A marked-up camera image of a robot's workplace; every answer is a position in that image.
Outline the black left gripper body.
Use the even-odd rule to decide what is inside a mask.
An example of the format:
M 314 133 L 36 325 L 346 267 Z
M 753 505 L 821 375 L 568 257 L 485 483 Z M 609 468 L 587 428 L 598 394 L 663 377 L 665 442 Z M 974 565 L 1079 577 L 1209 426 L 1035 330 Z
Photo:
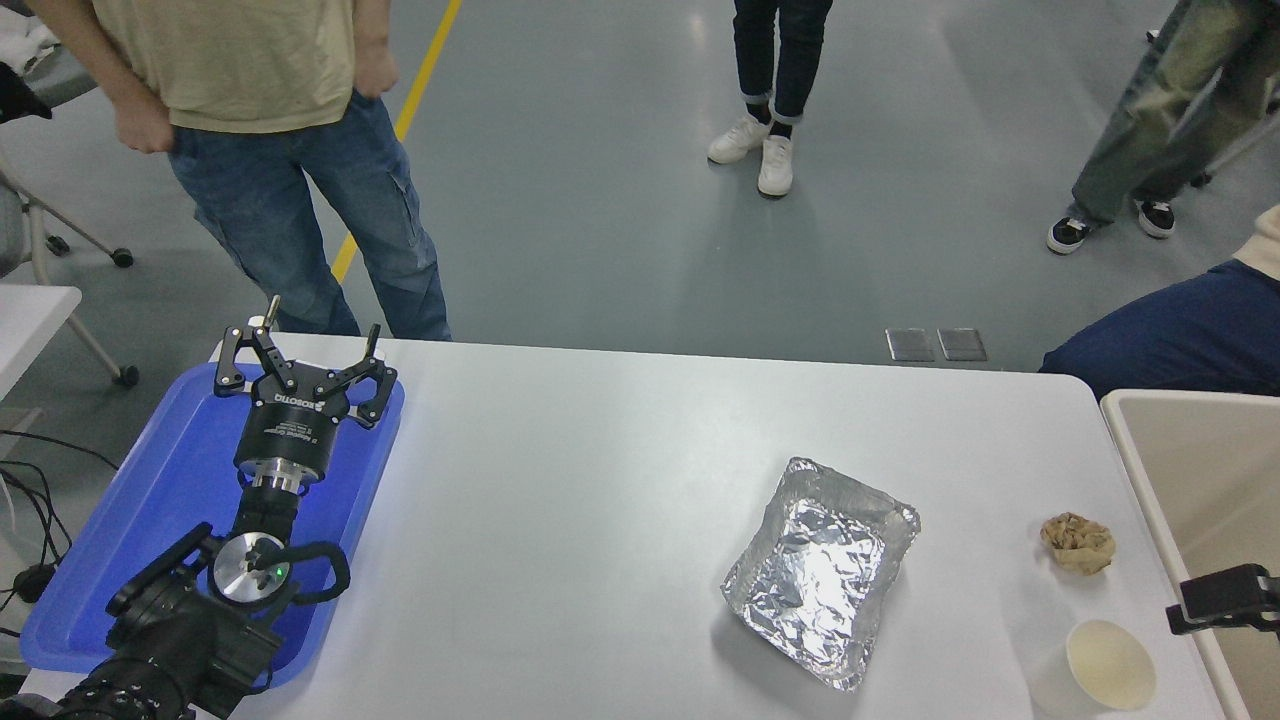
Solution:
M 343 395 L 307 398 L 288 395 L 282 383 L 261 377 L 250 391 L 251 409 L 234 455 L 242 473 L 282 459 L 301 468 L 302 482 L 324 480 L 337 442 L 338 423 L 351 404 Z

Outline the person's right hand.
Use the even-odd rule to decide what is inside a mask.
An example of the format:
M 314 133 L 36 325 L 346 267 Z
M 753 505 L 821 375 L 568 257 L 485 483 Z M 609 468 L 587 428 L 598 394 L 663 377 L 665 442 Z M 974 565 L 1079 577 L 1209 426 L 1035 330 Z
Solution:
M 175 131 L 169 110 L 155 97 L 113 100 L 116 138 L 128 149 L 142 154 L 170 152 L 175 147 Z

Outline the person's left hand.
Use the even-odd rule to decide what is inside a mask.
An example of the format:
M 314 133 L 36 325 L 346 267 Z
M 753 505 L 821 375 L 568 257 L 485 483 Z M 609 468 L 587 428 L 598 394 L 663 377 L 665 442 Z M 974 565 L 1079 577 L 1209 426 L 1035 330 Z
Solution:
M 399 81 L 401 73 L 387 40 L 355 42 L 353 88 L 361 97 L 376 100 Z

